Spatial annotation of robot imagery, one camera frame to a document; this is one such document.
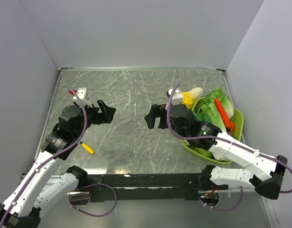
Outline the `yellow handle screwdriver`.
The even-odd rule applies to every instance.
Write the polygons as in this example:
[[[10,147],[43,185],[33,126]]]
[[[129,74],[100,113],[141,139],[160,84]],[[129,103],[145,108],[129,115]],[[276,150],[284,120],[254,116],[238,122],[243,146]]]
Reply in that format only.
[[[88,151],[91,155],[94,155],[94,150],[89,147],[87,144],[85,144],[84,142],[80,142],[81,146],[86,150]]]

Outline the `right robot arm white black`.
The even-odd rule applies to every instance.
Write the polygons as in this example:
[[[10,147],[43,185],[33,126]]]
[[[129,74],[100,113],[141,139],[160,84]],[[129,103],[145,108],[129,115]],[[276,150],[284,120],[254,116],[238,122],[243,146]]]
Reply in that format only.
[[[202,171],[201,184],[206,189],[219,185],[239,185],[254,189],[259,195],[276,200],[281,192],[284,165],[287,158],[263,155],[239,142],[225,131],[208,122],[198,121],[185,105],[172,106],[167,114],[165,105],[153,104],[144,119],[148,128],[154,128],[155,119],[160,118],[159,128],[169,126],[194,147],[213,155],[221,155],[239,164],[240,169],[208,166]]]

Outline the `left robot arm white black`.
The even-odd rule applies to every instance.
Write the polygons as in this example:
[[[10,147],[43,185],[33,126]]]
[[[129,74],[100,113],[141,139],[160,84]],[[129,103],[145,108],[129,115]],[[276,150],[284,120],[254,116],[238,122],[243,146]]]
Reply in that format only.
[[[61,193],[82,191],[87,187],[87,172],[73,166],[57,184],[42,191],[56,169],[80,143],[88,127],[112,122],[116,108],[108,107],[102,100],[97,103],[98,107],[93,104],[80,107],[74,102],[62,110],[34,165],[16,190],[0,204],[1,227],[36,228],[45,209],[52,206]]]

